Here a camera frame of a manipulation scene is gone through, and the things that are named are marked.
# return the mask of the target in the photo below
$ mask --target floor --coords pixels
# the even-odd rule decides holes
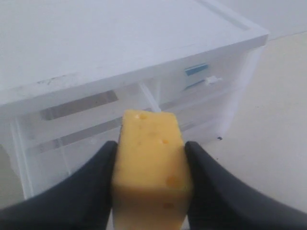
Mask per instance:
[[[205,148],[249,185],[307,212],[306,85],[307,33],[270,41],[227,135]],[[9,164],[0,148],[0,207],[23,198]]]

